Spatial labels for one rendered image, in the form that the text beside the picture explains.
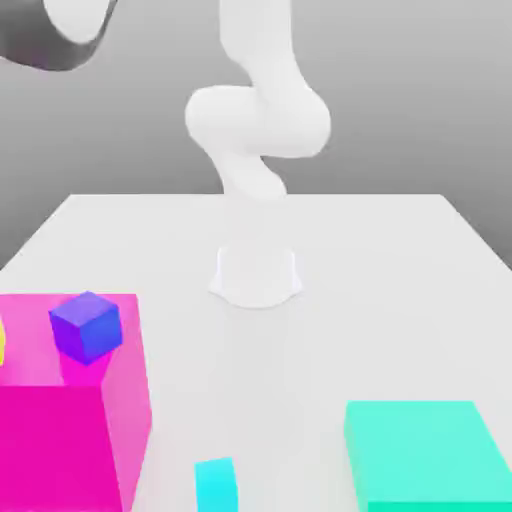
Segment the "small purple cube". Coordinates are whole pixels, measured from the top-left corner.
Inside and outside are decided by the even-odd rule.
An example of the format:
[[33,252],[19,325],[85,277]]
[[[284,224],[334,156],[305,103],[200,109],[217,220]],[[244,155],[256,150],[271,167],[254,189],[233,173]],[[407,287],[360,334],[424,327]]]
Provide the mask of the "small purple cube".
[[83,365],[123,343],[118,305],[89,291],[50,310],[49,319],[58,350]]

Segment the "small cyan cube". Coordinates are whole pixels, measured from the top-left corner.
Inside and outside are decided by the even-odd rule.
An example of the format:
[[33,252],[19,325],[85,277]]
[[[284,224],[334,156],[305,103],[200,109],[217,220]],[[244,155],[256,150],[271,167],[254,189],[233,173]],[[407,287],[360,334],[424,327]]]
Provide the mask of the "small cyan cube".
[[231,457],[194,466],[197,512],[239,512],[238,486]]

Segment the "large turquoise box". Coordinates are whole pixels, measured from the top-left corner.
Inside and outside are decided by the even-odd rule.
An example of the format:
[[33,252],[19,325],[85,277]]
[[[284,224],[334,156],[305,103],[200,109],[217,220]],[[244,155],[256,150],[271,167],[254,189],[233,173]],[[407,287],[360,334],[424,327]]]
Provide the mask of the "large turquoise box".
[[512,512],[512,471],[471,401],[350,401],[358,512]]

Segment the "large magenta box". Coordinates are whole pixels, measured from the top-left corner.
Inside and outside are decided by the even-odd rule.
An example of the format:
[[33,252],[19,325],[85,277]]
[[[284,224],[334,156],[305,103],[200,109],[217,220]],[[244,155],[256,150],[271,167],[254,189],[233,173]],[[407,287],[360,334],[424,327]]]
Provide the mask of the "large magenta box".
[[84,365],[50,312],[67,294],[0,294],[0,512],[131,512],[152,426],[134,294],[108,294],[122,344]]

